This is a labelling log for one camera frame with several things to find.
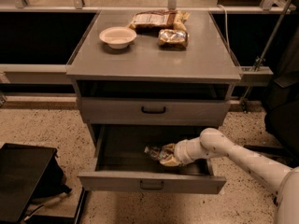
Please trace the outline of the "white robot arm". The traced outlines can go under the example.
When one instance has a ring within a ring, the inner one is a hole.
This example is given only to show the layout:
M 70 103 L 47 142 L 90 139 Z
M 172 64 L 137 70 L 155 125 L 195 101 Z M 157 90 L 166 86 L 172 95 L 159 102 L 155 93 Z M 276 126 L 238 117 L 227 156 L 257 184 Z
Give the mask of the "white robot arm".
M 276 195 L 274 224 L 299 224 L 299 167 L 291 168 L 237 145 L 217 129 L 206 128 L 197 138 L 163 146 L 158 160 L 164 166 L 180 166 L 218 156 L 234 162 Z

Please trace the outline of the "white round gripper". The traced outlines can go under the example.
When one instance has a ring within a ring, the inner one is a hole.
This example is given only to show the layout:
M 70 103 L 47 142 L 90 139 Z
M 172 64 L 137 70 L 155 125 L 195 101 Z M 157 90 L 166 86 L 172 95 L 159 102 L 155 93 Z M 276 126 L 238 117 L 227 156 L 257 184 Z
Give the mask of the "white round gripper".
M 171 155 L 166 159 L 160 160 L 160 164 L 166 167 L 176 167 L 180 165 L 187 165 L 194 162 L 189 149 L 193 147 L 193 141 L 183 140 L 178 143 L 168 144 L 162 147 L 162 151 L 165 155 Z

